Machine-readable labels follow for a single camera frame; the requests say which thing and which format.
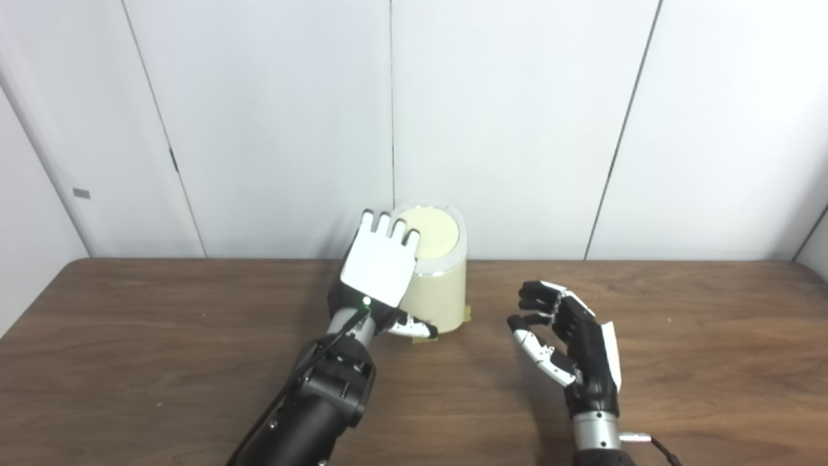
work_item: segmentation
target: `white rim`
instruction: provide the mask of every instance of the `white rim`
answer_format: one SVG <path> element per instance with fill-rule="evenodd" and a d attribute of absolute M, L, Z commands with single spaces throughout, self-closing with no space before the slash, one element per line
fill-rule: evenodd
<path fill-rule="evenodd" d="M 457 224 L 457 243 L 455 244 L 455 247 L 451 248 L 448 253 L 442 255 L 441 257 L 435 257 L 434 259 L 418 259 L 416 262 L 414 275 L 419 275 L 421 277 L 439 277 L 463 262 L 463 259 L 465 259 L 466 256 L 465 224 L 463 223 L 463 217 L 460 216 L 457 209 L 446 204 L 445 202 L 440 201 L 408 202 L 406 204 L 402 204 L 391 212 L 392 225 L 394 221 L 400 218 L 400 215 L 402 215 L 403 212 L 427 207 L 440 209 L 441 211 L 449 214 Z"/>

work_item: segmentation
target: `robotic arm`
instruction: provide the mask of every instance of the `robotic arm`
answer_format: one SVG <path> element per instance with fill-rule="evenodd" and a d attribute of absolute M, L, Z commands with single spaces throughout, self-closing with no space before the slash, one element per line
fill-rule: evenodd
<path fill-rule="evenodd" d="M 287 383 L 239 443 L 228 466 L 325 466 L 336 440 L 362 419 L 376 368 L 379 333 L 436 337 L 399 306 L 411 281 L 419 233 L 366 211 L 328 293 L 327 333 L 300 351 Z"/>
<path fill-rule="evenodd" d="M 647 434 L 618 432 L 621 365 L 615 327 L 598 324 L 595 313 L 570 290 L 544 281 L 526 282 L 518 307 L 538 311 L 515 314 L 508 325 L 537 366 L 564 387 L 575 433 L 575 466 L 635 466 L 622 442 L 653 443 L 672 466 L 678 458 Z M 530 327 L 550 326 L 567 346 L 566 354 L 547 344 Z"/>

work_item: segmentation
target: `black cable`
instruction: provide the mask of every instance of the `black cable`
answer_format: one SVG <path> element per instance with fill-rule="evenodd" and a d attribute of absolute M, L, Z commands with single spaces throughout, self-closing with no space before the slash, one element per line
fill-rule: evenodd
<path fill-rule="evenodd" d="M 276 396 L 273 397 L 273 400 L 267 405 L 267 408 L 265 408 L 265 410 L 258 417 L 258 419 L 256 419 L 256 422 L 253 423 L 253 427 L 251 427 L 250 430 L 248 430 L 248 432 L 244 435 L 244 437 L 242 437 L 241 441 L 238 442 L 238 445 L 236 445 L 236 448 L 230 454 L 230 458 L 227 460 L 227 463 L 225 463 L 225 466 L 233 466 L 233 464 L 238 459 L 238 456 L 242 453 L 242 450 L 244 450 L 244 447 L 248 445 L 250 439 L 253 438 L 253 436 L 259 430 L 259 427 L 262 426 L 262 423 L 264 423 L 264 421 L 267 420 L 267 418 L 270 416 L 273 410 L 276 409 L 279 403 L 282 402 L 282 398 L 284 398 L 285 395 L 287 395 L 287 392 L 290 391 L 291 388 L 293 388 L 294 384 L 296 384 L 296 382 L 299 380 L 299 377 L 305 372 L 307 372 L 308 369 L 312 368 L 317 362 L 319 362 L 320 359 L 325 357 L 325 355 L 328 354 L 330 350 L 334 348 L 334 346 L 336 346 L 336 343 L 339 342 L 339 340 L 341 340 L 346 333 L 350 332 L 354 328 L 354 326 L 357 323 L 359 323 L 360 320 L 365 318 L 365 316 L 367 316 L 370 312 L 370 309 L 367 308 L 357 310 L 357 312 L 354 313 L 354 315 L 351 316 L 351 318 L 345 322 L 345 324 L 336 333 L 334 339 L 331 340 L 330 343 L 328 343 L 322 349 L 316 352 L 316 354 L 313 355 L 313 357 L 311 357 L 305 364 L 302 364 L 301 366 L 296 368 L 296 370 L 287 378 L 287 382 L 282 387 L 282 389 L 279 390 L 278 393 L 276 393 Z"/>
<path fill-rule="evenodd" d="M 670 450 L 668 450 L 667 447 L 664 446 L 663 443 L 656 440 L 656 438 L 653 437 L 653 436 L 650 436 L 650 442 L 652 442 L 652 444 L 655 445 L 655 447 L 657 449 L 661 450 L 661 452 L 664 453 L 664 456 L 667 457 L 667 462 L 671 466 L 681 466 L 681 461 L 678 460 L 678 457 L 676 455 L 670 453 Z"/>

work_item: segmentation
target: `beige container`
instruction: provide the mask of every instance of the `beige container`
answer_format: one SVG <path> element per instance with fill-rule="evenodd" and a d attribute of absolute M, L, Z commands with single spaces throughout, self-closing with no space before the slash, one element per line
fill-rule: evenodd
<path fill-rule="evenodd" d="M 406 221 L 420 232 L 416 268 L 400 308 L 451 332 L 465 318 L 466 234 L 463 219 L 440 202 L 414 202 L 398 207 L 392 220 Z"/>

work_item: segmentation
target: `wooden table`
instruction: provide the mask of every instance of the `wooden table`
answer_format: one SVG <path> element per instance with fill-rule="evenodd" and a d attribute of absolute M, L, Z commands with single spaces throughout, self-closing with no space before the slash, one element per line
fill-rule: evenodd
<path fill-rule="evenodd" d="M 223 464 L 326 329 L 333 268 L 72 263 L 0 340 L 0 464 Z M 828 286 L 811 271 L 537 261 L 470 263 L 473 320 L 438 342 L 377 337 L 368 412 L 331 463 L 568 465 L 562 391 L 505 323 L 538 278 L 615 321 L 623 430 L 655 434 L 685 466 L 828 462 Z M 651 446 L 627 450 L 666 464 Z"/>

